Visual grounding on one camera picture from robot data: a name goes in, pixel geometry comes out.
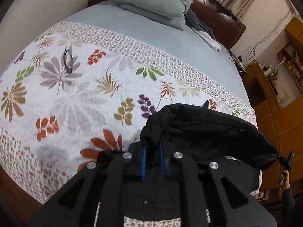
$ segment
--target floral bedspread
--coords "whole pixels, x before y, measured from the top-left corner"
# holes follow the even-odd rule
[[[73,22],[30,43],[3,73],[0,90],[0,164],[41,203],[99,151],[138,141],[147,118],[167,104],[209,100],[210,109],[256,125],[251,107],[179,59]]]

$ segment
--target light blue sheet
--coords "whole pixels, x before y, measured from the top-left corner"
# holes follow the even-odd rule
[[[153,45],[204,73],[250,106],[227,50],[222,46],[220,52],[215,52],[189,27],[185,31],[177,30],[123,10],[114,1],[84,9],[65,21],[101,27]]]

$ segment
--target human hand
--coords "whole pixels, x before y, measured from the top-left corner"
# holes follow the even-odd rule
[[[287,170],[283,170],[283,171],[281,172],[280,177],[282,177],[283,175],[284,175],[284,182],[283,182],[283,184],[282,184],[282,193],[283,193],[286,189],[290,188],[290,184],[289,184],[289,172],[288,172]]]

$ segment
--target wall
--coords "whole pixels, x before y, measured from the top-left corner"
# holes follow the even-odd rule
[[[281,34],[277,35],[277,37],[272,41],[272,43],[258,57],[256,57],[256,60],[261,64],[261,66],[266,63],[266,66],[273,65],[273,67],[276,69],[278,63],[274,63],[274,61],[277,60],[278,62],[280,62],[280,58],[277,56],[277,53],[287,43],[288,38],[286,36],[286,33],[283,31]],[[279,94],[281,106],[282,108],[284,108],[291,102],[296,100],[300,96],[300,92],[283,65],[280,65],[278,67],[277,79],[278,80],[276,81],[276,90]]]
[[[254,47],[260,42],[272,29],[275,28],[279,20],[286,16],[290,11],[288,3],[285,0],[255,0],[249,7],[243,18],[243,23],[246,25],[246,30],[240,40],[231,49],[236,56],[243,56],[245,61],[249,52],[249,47]],[[288,21],[291,14],[282,22],[282,25],[277,29],[280,32]],[[256,57],[258,57],[278,36],[274,33],[269,40],[258,45],[256,49]]]
[[[15,0],[0,24],[0,72],[24,47],[55,23],[87,6],[88,0]]]

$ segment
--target bed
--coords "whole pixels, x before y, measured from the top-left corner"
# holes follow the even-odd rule
[[[36,209],[36,200],[45,203],[99,151],[126,150],[147,118],[168,104],[208,100],[210,109],[257,126],[226,50],[245,25],[214,0],[193,1],[220,52],[189,27],[177,30],[115,1],[66,18],[20,52],[0,80],[0,164],[18,201]]]

